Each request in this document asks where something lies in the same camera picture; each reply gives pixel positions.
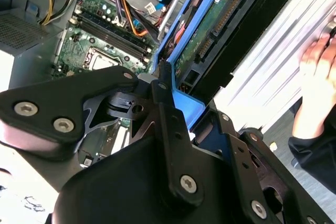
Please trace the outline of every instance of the yellow wire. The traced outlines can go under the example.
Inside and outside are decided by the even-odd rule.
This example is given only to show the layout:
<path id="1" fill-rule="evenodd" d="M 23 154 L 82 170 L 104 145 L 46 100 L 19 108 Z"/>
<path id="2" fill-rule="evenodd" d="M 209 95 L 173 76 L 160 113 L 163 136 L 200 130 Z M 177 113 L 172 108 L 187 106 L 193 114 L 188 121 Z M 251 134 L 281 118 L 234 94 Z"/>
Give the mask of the yellow wire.
<path id="1" fill-rule="evenodd" d="M 131 25 L 133 33 L 135 35 L 139 36 L 139 37 L 142 37 L 142 36 L 146 35 L 148 33 L 148 31 L 146 31 L 146 30 L 144 30 L 144 31 L 142 31 L 142 32 L 140 32 L 138 34 L 138 32 L 136 31 L 135 27 L 133 26 L 131 14 L 130 14 L 130 11 L 129 11 L 128 7 L 127 7 L 126 1 L 122 0 L 122 2 L 123 2 L 123 6 L 124 6 L 124 9 L 125 9 L 125 13 L 126 13 L 127 19 L 128 19 L 128 21 L 129 21 L 129 23 Z"/>
<path id="2" fill-rule="evenodd" d="M 49 0 L 49 9 L 48 9 L 47 16 L 46 16 L 45 20 L 42 23 L 43 26 L 45 26 L 46 23 L 50 20 L 50 17 L 52 15 L 52 11 L 53 11 L 53 0 Z"/>

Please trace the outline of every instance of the black sleeve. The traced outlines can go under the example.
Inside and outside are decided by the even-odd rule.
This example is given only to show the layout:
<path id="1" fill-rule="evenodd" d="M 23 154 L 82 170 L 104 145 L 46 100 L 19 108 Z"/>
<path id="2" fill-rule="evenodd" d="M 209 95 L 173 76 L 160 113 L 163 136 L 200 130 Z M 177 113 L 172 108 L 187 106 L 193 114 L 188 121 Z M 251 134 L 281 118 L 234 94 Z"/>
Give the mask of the black sleeve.
<path id="1" fill-rule="evenodd" d="M 336 132 L 326 127 L 321 136 L 289 139 L 289 148 L 302 169 L 336 194 Z"/>

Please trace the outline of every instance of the person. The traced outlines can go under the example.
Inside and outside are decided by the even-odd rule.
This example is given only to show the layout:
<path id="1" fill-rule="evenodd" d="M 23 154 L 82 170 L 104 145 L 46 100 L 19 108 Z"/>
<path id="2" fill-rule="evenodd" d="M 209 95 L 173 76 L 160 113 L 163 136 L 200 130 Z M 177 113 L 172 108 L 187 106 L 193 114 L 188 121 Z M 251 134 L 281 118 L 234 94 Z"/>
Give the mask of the person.
<path id="1" fill-rule="evenodd" d="M 336 194 L 336 36 L 324 34 L 300 61 L 302 99 L 289 148 L 302 169 Z"/>

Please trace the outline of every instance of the silver screw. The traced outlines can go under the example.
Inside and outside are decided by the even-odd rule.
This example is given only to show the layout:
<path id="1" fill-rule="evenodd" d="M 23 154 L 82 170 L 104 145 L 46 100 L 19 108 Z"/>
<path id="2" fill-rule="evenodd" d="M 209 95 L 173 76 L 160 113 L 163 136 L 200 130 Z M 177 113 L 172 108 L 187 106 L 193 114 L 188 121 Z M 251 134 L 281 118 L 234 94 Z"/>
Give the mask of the silver screw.
<path id="1" fill-rule="evenodd" d="M 197 190 L 195 180 L 189 175 L 183 175 L 180 180 L 181 186 L 190 194 L 194 194 Z"/>
<path id="2" fill-rule="evenodd" d="M 316 221 L 313 218 L 311 218 L 310 216 L 307 217 L 307 220 L 308 220 L 309 224 L 317 224 Z"/>
<path id="3" fill-rule="evenodd" d="M 38 108 L 31 102 L 19 102 L 14 106 L 14 111 L 19 115 L 32 116 L 37 113 Z"/>
<path id="4" fill-rule="evenodd" d="M 167 86 L 165 84 L 163 84 L 163 83 L 159 83 L 159 87 L 161 89 L 167 89 Z"/>
<path id="5" fill-rule="evenodd" d="M 132 78 L 133 78 L 132 75 L 129 74 L 129 73 L 124 73 L 124 76 L 125 76 L 126 78 L 128 78 L 128 79 L 132 79 Z"/>
<path id="6" fill-rule="evenodd" d="M 256 215 L 259 216 L 259 218 L 261 218 L 263 220 L 266 219 L 267 213 L 266 213 L 266 210 L 261 203 L 259 203 L 256 200 L 252 200 L 251 206 L 252 206 L 253 212 L 255 212 Z"/>
<path id="7" fill-rule="evenodd" d="M 222 114 L 222 118 L 225 120 L 225 121 L 229 121 L 230 118 L 226 115 L 226 114 Z"/>
<path id="8" fill-rule="evenodd" d="M 250 137 L 254 140 L 254 141 L 258 141 L 258 137 L 253 134 L 253 133 L 250 133 Z"/>
<path id="9" fill-rule="evenodd" d="M 75 125 L 67 118 L 59 118 L 54 121 L 54 128 L 56 131 L 68 133 L 75 128 Z"/>

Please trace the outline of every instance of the hand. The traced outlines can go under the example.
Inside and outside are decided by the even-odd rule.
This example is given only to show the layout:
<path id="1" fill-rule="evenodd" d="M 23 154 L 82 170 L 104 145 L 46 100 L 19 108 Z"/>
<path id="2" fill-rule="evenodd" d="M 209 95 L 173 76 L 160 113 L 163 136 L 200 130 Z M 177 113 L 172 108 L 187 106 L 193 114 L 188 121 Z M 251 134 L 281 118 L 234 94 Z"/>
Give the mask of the hand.
<path id="1" fill-rule="evenodd" d="M 336 38 L 325 48 L 329 39 L 326 34 L 313 42 L 300 62 L 301 113 L 322 123 L 336 104 Z"/>

